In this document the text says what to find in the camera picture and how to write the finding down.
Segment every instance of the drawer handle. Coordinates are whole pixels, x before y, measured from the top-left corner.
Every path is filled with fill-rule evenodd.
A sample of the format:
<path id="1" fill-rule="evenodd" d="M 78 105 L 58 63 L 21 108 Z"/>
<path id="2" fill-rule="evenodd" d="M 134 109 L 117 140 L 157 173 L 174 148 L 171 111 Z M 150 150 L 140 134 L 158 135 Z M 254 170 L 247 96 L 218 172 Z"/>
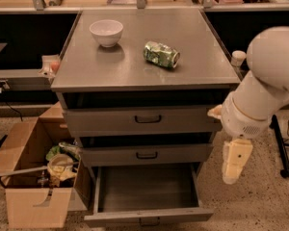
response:
<path id="1" fill-rule="evenodd" d="M 161 115 L 155 116 L 138 116 L 135 115 L 135 121 L 137 123 L 158 123 L 162 120 Z"/>
<path id="2" fill-rule="evenodd" d="M 157 151 L 155 151 L 155 153 L 148 153 L 148 154 L 141 154 L 136 152 L 136 157 L 138 159 L 156 159 L 158 156 Z"/>
<path id="3" fill-rule="evenodd" d="M 141 227 L 154 227 L 154 226 L 158 226 L 161 223 L 160 218 L 156 219 L 156 222 L 151 222 L 151 223 L 143 223 L 142 219 L 139 218 L 139 224 L 141 225 Z"/>

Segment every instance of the speckled floor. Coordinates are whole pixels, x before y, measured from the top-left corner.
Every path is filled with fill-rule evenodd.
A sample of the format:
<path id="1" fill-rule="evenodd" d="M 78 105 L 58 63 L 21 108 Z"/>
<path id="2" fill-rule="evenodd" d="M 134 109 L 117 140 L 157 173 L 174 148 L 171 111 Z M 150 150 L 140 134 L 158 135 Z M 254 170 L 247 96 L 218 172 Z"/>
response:
<path id="1" fill-rule="evenodd" d="M 277 113 L 286 137 L 289 111 Z M 9 134 L 19 117 L 0 118 L 0 139 Z M 253 141 L 254 150 L 242 177 L 234 185 L 226 185 L 221 177 L 223 141 L 229 136 L 221 131 L 214 140 L 214 150 L 198 179 L 198 193 L 203 207 L 214 208 L 215 214 L 206 222 L 179 223 L 157 227 L 118 227 L 109 231 L 289 231 L 289 178 L 279 171 L 279 158 L 274 131 L 270 128 Z M 82 220 L 87 213 L 71 213 L 66 228 L 58 230 L 99 230 L 89 228 Z M 4 191 L 0 189 L 0 230 L 8 230 Z"/>

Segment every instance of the cardboard box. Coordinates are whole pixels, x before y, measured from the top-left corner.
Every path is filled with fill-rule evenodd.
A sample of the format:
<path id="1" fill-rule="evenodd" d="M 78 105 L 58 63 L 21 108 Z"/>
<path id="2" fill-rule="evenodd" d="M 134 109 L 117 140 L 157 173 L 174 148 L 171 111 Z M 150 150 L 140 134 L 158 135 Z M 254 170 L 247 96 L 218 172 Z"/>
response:
<path id="1" fill-rule="evenodd" d="M 70 139 L 64 128 L 59 134 L 58 129 L 46 129 L 50 124 L 58 125 L 63 121 L 57 115 L 52 119 L 51 112 L 13 127 L 0 148 L 0 173 L 45 166 L 45 155 L 61 140 L 60 135 L 64 140 Z M 65 226 L 68 211 L 88 210 L 92 179 L 82 163 L 73 187 L 54 188 L 51 195 L 48 188 L 37 187 L 39 176 L 41 171 L 3 180 L 8 186 L 6 201 L 10 228 L 61 228 Z"/>

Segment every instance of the soda can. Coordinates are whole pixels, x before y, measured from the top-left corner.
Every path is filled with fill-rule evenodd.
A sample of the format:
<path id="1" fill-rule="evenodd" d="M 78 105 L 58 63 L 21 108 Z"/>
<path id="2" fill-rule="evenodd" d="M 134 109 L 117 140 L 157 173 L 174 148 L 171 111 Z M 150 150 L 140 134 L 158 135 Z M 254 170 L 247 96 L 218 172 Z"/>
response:
<path id="1" fill-rule="evenodd" d="M 149 41 L 144 46 L 144 58 L 156 65 L 173 69 L 177 66 L 180 53 L 163 43 Z"/>

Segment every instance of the white cup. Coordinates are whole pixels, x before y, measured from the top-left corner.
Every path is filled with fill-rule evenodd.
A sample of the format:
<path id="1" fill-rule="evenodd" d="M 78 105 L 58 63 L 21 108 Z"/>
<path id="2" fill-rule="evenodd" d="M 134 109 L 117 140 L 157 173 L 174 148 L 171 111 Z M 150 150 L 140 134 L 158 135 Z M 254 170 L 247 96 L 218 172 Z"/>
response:
<path id="1" fill-rule="evenodd" d="M 231 65 L 240 67 L 247 57 L 244 51 L 236 50 L 232 52 Z"/>

